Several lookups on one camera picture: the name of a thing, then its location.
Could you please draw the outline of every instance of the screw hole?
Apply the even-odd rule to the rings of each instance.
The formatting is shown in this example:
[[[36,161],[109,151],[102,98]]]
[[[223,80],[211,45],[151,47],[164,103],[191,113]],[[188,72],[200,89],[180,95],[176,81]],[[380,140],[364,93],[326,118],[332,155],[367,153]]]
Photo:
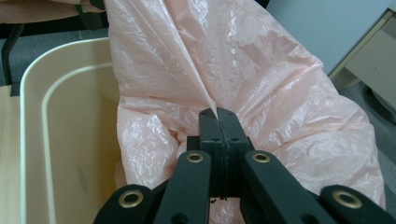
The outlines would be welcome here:
[[[253,160],[254,160],[254,161],[257,161],[257,162],[268,162],[268,161],[270,161],[270,158],[267,157],[267,156],[264,155],[264,154],[257,153],[257,154],[254,154],[254,155],[253,155]]]
[[[352,209],[358,209],[362,207],[361,200],[355,195],[348,193],[346,191],[336,190],[335,192],[332,193],[332,196],[334,197],[336,202],[340,203],[345,207]]]
[[[187,160],[190,162],[200,162],[204,160],[204,156],[198,153],[192,153],[187,156]]]
[[[189,219],[186,214],[176,213],[171,217],[172,224],[187,224],[189,223]]]
[[[126,203],[134,203],[137,201],[137,199],[138,199],[137,195],[129,194],[129,195],[125,196],[124,200]]]
[[[119,204],[123,208],[136,207],[142,202],[143,193],[138,189],[127,190],[119,198]]]

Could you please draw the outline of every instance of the cable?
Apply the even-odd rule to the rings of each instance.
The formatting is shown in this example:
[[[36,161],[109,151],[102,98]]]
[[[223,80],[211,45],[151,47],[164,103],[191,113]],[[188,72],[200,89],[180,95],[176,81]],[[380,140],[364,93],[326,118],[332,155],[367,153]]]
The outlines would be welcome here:
[[[17,43],[18,38],[20,37],[23,31],[24,24],[15,24],[12,27],[11,34],[7,38],[6,42],[2,48],[2,63],[3,63],[3,71],[4,77],[6,80],[6,85],[12,85],[12,75],[11,68],[9,66],[9,53],[11,52],[14,45]]]

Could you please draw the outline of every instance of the beige plastic bin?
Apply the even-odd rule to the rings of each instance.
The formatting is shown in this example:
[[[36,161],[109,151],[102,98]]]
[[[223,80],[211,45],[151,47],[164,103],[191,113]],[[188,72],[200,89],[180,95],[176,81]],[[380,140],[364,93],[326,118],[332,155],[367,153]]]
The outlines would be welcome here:
[[[115,190],[118,83],[107,38],[53,49],[21,83],[21,223],[92,223]]]

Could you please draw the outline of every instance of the pink plastic bag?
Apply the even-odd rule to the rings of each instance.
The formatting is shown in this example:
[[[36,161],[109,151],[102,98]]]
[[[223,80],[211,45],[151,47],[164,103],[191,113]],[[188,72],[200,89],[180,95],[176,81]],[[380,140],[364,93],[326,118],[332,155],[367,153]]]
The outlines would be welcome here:
[[[256,2],[116,0],[106,10],[129,184],[169,178],[187,136],[198,134],[198,113],[218,106],[306,189],[341,184],[385,204],[367,116]],[[210,220],[242,223],[238,200],[217,200]]]

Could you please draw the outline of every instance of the plastic wrinkle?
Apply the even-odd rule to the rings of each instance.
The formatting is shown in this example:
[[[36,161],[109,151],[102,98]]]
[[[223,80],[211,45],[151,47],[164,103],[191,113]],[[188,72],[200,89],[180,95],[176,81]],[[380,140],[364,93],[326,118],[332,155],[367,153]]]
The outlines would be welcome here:
[[[198,134],[198,113],[218,106],[305,188],[342,184],[384,206],[366,114],[256,2],[115,0],[106,11],[128,184],[154,188],[169,178],[187,136]],[[211,204],[210,221],[243,223],[238,200]]]

